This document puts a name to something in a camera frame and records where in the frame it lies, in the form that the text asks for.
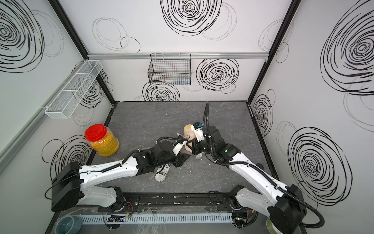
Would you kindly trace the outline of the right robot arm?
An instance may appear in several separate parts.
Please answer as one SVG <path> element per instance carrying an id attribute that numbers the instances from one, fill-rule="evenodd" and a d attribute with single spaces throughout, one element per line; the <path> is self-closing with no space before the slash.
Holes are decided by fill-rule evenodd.
<path id="1" fill-rule="evenodd" d="M 194 155 L 211 154 L 215 163 L 230 168 L 257 189 L 251 192 L 240 187 L 234 191 L 234 199 L 241 207 L 267 216 L 282 234 L 295 232 L 307 213 L 298 202 L 303 198 L 296 186 L 287 187 L 253 164 L 239 148 L 225 143 L 215 126 L 206 130 L 199 123 L 189 124 L 184 127 L 184 135 L 190 140 L 186 148 Z"/>

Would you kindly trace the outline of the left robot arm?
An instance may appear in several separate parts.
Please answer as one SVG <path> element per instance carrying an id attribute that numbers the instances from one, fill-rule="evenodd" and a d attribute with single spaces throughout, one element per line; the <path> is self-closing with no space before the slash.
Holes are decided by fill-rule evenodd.
<path id="1" fill-rule="evenodd" d="M 166 164 L 180 167 L 190 157 L 182 149 L 185 138 L 163 137 L 154 147 L 131 151 L 123 160 L 99 165 L 79 165 L 71 162 L 52 180 L 51 210 L 62 212 L 76 205 L 95 205 L 120 210 L 125 204 L 119 187 L 102 188 L 100 184 L 142 174 L 153 173 Z"/>

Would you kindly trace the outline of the grey fabric oval eyeglass case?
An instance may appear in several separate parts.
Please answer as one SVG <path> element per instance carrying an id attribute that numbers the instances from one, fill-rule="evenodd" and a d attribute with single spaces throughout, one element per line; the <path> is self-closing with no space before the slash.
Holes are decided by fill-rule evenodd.
<path id="1" fill-rule="evenodd" d="M 187 145 L 184 145 L 181 149 L 181 153 L 182 154 L 188 154 L 188 155 L 192 155 L 192 150 L 187 146 Z"/>

